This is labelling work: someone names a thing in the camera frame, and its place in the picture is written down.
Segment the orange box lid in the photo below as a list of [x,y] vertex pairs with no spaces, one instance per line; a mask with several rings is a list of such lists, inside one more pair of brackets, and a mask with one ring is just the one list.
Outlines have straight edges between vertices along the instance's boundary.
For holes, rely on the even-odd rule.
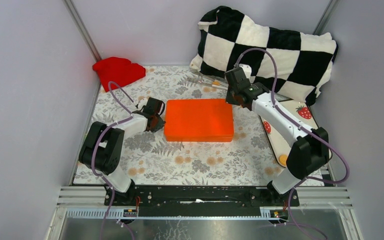
[[224,99],[170,99],[163,128],[168,142],[231,142],[232,105]]

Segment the white strawberry tray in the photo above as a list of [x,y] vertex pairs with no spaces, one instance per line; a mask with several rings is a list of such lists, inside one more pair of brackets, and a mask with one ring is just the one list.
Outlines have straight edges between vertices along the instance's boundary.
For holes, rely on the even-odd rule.
[[[301,122],[309,125],[312,129],[319,128],[319,125],[316,123],[316,120],[313,117],[310,107],[307,106],[304,102],[299,102],[292,99],[280,100],[279,102],[286,110],[288,110]],[[280,155],[288,156],[291,151],[291,147],[289,146],[287,141],[281,136],[281,134],[268,121],[266,121],[264,118],[260,119],[262,120],[262,125],[270,143],[270,147],[273,151],[275,160],[279,164],[278,157]]]

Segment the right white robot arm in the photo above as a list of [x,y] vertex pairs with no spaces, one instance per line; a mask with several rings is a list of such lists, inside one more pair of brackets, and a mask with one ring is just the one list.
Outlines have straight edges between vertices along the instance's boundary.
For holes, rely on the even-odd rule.
[[290,146],[286,169],[268,183],[267,201],[273,206],[287,199],[287,192],[319,170],[330,159],[327,131],[312,128],[287,111],[261,83],[251,83],[241,67],[225,72],[226,102],[241,106],[266,120]]

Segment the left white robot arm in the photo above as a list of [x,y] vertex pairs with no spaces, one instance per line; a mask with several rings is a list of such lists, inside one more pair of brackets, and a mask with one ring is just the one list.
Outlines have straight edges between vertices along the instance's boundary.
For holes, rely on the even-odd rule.
[[120,166],[124,140],[143,132],[155,133],[165,125],[162,114],[166,104],[162,100],[144,98],[137,107],[127,118],[109,125],[93,122],[78,156],[81,164],[116,191],[116,199],[124,206],[135,200],[135,192],[130,188],[133,180]]

